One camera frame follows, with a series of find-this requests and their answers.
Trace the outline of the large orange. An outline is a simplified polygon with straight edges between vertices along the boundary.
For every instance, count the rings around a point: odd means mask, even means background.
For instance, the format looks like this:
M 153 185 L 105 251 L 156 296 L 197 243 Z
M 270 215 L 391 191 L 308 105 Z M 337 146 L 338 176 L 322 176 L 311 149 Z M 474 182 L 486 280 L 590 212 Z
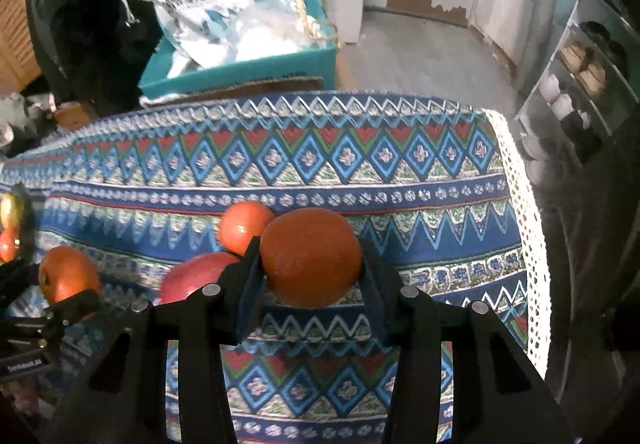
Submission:
M 93 260 L 73 247 L 56 247 L 43 256 L 38 268 L 38 285 L 50 305 L 85 290 L 101 291 Z

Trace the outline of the red apple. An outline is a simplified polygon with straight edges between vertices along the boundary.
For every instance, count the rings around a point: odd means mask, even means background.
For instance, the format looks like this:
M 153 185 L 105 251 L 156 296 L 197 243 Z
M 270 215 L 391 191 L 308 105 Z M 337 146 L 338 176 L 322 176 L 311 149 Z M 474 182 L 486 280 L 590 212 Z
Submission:
M 174 266 L 160 284 L 160 304 L 184 300 L 209 282 L 216 282 L 227 266 L 239 262 L 235 255 L 214 252 L 194 256 Z
M 0 259 L 4 263 L 11 262 L 20 253 L 20 239 L 15 228 L 6 228 L 0 234 Z

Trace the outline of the dark orange tangerine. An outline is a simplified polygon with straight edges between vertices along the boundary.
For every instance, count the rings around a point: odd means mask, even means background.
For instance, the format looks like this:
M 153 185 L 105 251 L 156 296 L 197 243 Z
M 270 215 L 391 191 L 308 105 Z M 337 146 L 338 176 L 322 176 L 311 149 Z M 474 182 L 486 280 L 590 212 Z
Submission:
M 270 290 L 294 307 L 330 305 L 352 289 L 362 264 L 359 241 L 341 214 L 303 208 L 274 219 L 259 242 Z

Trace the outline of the red apple in bowl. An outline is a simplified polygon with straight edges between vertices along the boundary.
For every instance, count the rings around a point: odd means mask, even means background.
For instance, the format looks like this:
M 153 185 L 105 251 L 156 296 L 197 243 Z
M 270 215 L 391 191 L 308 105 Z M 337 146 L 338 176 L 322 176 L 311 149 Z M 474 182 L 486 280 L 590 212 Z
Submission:
M 0 234 L 0 259 L 4 263 L 11 262 L 20 253 L 20 239 L 15 228 L 6 228 Z

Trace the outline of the small orange tangerine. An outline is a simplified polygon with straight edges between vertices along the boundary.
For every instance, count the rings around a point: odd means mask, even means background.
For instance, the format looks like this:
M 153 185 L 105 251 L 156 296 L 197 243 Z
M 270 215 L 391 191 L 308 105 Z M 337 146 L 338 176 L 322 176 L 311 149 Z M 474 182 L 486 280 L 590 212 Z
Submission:
M 252 239 L 260 236 L 274 219 L 270 208 L 256 201 L 233 204 L 221 216 L 219 243 L 228 251 L 243 256 Z

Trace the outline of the yellow fruit in bowl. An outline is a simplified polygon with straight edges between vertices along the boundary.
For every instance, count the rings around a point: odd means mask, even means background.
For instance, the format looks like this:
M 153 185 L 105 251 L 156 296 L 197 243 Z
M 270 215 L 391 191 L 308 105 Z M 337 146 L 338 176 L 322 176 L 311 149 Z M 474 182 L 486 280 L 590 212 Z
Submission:
M 3 193 L 0 204 L 0 219 L 4 229 L 21 225 L 24 214 L 24 200 L 15 193 Z

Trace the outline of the glass bowl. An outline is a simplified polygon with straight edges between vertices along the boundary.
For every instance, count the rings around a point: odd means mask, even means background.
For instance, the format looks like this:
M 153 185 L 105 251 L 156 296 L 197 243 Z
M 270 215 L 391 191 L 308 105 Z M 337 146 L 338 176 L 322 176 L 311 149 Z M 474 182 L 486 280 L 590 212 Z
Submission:
M 1 263 L 30 261 L 35 252 L 35 211 L 22 184 L 1 193 Z

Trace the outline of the grey crumpled cloth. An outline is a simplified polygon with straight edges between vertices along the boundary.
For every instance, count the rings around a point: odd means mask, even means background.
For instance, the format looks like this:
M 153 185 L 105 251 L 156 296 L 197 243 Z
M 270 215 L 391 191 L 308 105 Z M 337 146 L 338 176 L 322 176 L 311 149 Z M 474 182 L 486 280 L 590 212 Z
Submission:
M 44 123 L 55 112 L 50 92 L 24 97 L 19 92 L 1 96 L 1 158 L 12 158 L 34 147 L 44 135 Z

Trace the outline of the wooden crate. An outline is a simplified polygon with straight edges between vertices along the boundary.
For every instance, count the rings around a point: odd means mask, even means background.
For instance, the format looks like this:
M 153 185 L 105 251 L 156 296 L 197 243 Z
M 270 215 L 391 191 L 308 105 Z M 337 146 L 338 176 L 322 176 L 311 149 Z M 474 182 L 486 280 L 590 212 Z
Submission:
M 74 131 L 96 121 L 99 115 L 88 102 L 67 101 L 56 108 L 53 118 L 63 129 Z

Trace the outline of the blue patterned tablecloth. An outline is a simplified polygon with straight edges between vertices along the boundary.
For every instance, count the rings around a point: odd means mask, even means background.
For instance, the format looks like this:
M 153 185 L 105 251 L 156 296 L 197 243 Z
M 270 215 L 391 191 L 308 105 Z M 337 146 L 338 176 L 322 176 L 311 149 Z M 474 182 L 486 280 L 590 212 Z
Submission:
M 244 201 L 340 213 L 408 285 L 490 305 L 544 376 L 549 271 L 518 155 L 498 112 L 373 92 L 170 106 L 47 139 L 1 163 L 1 192 L 22 184 L 32 199 L 35 260 L 84 251 L 106 304 L 66 331 L 35 392 L 60 404 L 107 323 L 155 300 L 174 265 L 221 250 L 221 216 Z M 314 311 L 264 291 L 262 320 L 221 352 L 240 443 L 380 442 L 398 353 L 373 339 L 359 290 Z

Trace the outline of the teal cardboard box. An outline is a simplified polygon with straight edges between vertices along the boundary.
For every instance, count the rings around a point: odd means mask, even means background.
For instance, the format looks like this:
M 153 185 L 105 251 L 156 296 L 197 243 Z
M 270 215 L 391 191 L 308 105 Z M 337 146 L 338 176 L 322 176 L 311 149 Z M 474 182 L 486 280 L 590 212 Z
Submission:
M 304 2 L 314 17 L 329 21 L 321 0 Z M 282 80 L 296 76 L 322 78 L 322 89 L 334 89 L 336 83 L 337 40 L 326 48 L 253 61 L 236 62 L 232 54 L 229 61 L 210 69 L 202 68 L 191 59 L 178 60 L 175 52 L 174 46 L 163 37 L 138 83 L 142 96 L 157 98 L 167 94 L 201 92 L 247 82 Z

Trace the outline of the wooden louvered door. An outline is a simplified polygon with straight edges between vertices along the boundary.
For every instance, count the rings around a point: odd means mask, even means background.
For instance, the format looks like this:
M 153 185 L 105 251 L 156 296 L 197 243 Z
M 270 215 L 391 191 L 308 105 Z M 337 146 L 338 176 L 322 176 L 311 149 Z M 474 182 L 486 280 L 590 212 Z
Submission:
M 41 75 L 30 36 L 26 0 L 0 3 L 0 90 L 21 92 Z

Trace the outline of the black hanging jacket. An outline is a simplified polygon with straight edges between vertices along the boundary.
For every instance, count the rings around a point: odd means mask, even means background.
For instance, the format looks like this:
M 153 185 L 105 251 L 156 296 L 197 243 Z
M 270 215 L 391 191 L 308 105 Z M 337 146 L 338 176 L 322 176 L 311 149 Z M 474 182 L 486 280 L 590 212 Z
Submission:
M 141 75 L 160 40 L 141 0 L 26 0 L 30 38 L 55 100 L 86 102 L 100 117 L 139 106 Z

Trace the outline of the clear plastic bag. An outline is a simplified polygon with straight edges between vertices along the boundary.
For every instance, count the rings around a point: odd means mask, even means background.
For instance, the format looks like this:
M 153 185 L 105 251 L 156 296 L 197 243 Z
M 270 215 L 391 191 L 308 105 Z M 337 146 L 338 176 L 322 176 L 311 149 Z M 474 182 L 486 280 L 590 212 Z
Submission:
M 299 54 L 335 44 L 337 28 L 316 18 L 304 0 L 254 0 L 229 24 L 236 62 Z

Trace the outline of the white shoe rack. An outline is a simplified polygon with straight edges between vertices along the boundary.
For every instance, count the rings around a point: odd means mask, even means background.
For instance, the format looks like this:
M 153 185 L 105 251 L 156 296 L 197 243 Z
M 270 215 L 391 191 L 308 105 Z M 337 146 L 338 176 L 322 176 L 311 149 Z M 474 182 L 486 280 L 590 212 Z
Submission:
M 515 115 L 516 147 L 533 185 L 581 169 L 639 107 L 639 23 L 622 0 L 577 0 Z

